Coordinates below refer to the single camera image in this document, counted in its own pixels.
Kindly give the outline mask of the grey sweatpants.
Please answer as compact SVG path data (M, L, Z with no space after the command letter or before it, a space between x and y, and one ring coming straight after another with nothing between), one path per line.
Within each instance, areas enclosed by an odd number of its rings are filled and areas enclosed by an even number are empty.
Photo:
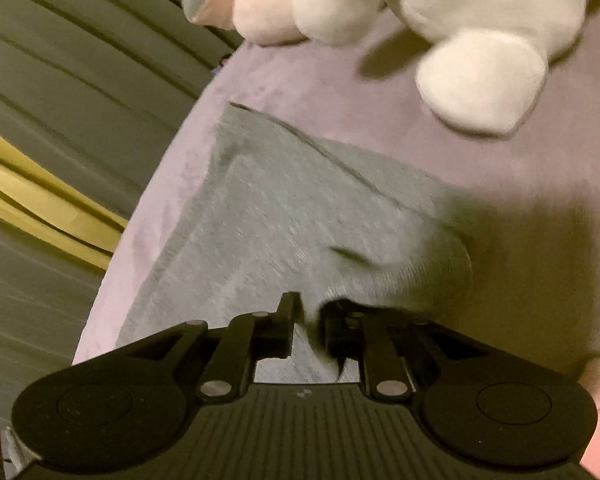
M140 288L118 345L188 320L212 327L278 305L302 309L288 359L259 382L355 382L318 340L326 304L428 316L469 283L489 219L462 188L251 108L225 107L207 177Z

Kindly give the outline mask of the pink bed sheet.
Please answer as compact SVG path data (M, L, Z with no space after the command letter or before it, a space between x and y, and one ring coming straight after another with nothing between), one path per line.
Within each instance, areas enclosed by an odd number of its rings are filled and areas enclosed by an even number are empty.
M384 15L359 46L244 44L208 85L151 178L114 253L74 358L119 347L140 288L207 177L225 107L353 145L462 188L489 227L468 285L433 314L541 365L578 374L600 413L600 15L550 75L516 133L466 136L412 83L426 44ZM584 456L600 477L600 422Z

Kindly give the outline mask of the yellow curtain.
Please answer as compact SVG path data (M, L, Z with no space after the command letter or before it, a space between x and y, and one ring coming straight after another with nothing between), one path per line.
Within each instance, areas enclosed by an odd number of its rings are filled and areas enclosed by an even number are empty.
M1 136L0 220L100 270L128 225Z

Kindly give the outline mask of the grey-green curtain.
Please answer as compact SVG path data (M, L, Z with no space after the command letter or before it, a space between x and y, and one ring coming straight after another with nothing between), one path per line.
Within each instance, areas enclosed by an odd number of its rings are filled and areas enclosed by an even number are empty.
M189 25L180 0L0 0L0 141L121 228L234 32ZM67 366L110 250L0 188L0 427L18 393Z

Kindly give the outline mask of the white plush toy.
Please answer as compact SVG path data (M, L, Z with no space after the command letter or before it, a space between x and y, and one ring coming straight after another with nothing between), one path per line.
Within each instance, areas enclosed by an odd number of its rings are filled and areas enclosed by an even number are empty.
M594 0L181 0L186 20L233 29L258 46L303 39L344 47L382 9L428 41L415 73L422 100L460 131L507 136L527 118L548 68L579 39Z

